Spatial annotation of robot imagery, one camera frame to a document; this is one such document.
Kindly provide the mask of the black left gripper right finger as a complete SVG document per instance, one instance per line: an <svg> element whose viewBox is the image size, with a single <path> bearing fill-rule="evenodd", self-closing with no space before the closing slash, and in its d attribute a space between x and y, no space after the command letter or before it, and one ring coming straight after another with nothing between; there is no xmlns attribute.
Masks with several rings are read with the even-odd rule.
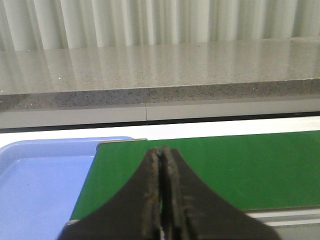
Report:
<svg viewBox="0 0 320 240"><path fill-rule="evenodd" d="M163 145L162 225L167 240L278 240L270 226L212 191L176 148Z"/></svg>

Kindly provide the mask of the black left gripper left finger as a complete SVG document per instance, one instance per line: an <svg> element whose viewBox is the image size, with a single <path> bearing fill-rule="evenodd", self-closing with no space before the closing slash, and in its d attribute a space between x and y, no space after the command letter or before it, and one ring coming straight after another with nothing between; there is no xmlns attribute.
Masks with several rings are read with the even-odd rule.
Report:
<svg viewBox="0 0 320 240"><path fill-rule="evenodd" d="M137 170L106 203L67 224L60 240L160 239L159 149L147 150Z"/></svg>

